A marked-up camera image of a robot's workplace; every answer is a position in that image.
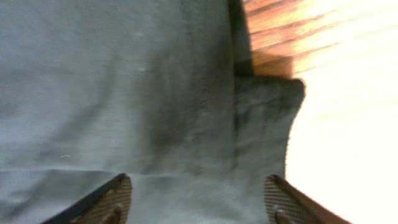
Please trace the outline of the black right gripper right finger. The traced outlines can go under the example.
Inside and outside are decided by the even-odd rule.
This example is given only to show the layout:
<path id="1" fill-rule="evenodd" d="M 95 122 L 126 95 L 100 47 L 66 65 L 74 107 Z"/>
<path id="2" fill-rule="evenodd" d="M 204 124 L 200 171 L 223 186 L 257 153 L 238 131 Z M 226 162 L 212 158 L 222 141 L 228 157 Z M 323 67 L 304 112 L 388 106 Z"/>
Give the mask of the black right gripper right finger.
<path id="1" fill-rule="evenodd" d="M 278 175 L 266 177 L 264 203 L 271 224 L 350 224 Z"/>

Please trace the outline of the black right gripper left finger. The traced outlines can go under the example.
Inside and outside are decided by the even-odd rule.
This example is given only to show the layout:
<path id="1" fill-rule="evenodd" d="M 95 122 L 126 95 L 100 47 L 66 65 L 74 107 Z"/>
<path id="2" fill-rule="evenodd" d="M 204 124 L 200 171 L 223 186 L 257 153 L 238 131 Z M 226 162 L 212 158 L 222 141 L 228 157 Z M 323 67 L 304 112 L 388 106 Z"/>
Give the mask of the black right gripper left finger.
<path id="1" fill-rule="evenodd" d="M 43 224 L 126 224 L 131 204 L 131 179 L 118 174 Z"/>

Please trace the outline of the black shirt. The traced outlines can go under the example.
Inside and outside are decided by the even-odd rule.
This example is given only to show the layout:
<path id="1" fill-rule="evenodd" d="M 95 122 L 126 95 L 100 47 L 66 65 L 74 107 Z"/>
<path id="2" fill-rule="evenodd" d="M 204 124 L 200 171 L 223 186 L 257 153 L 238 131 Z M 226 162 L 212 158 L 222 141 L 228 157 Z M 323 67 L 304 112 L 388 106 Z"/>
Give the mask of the black shirt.
<path id="1" fill-rule="evenodd" d="M 1 222 L 126 174 L 129 223 L 267 223 L 303 94 L 254 75 L 241 1 L 2 1 Z"/>

